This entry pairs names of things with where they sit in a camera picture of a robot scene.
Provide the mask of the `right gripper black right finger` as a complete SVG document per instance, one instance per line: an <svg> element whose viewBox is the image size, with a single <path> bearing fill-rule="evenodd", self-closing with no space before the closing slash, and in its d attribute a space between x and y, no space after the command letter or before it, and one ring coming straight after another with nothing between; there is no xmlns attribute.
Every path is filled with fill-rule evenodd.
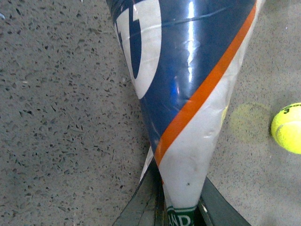
<svg viewBox="0 0 301 226"><path fill-rule="evenodd" d="M205 179L198 202L204 226L250 226L251 224L233 208L213 185Z"/></svg>

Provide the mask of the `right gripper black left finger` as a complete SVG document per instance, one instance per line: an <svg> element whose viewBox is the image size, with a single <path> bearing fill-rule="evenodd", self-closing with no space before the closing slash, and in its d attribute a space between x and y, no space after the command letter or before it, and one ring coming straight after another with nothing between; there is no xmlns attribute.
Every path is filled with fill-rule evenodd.
<svg viewBox="0 0 301 226"><path fill-rule="evenodd" d="M164 192L155 162L148 166L129 203L113 223L114 226L163 226Z"/></svg>

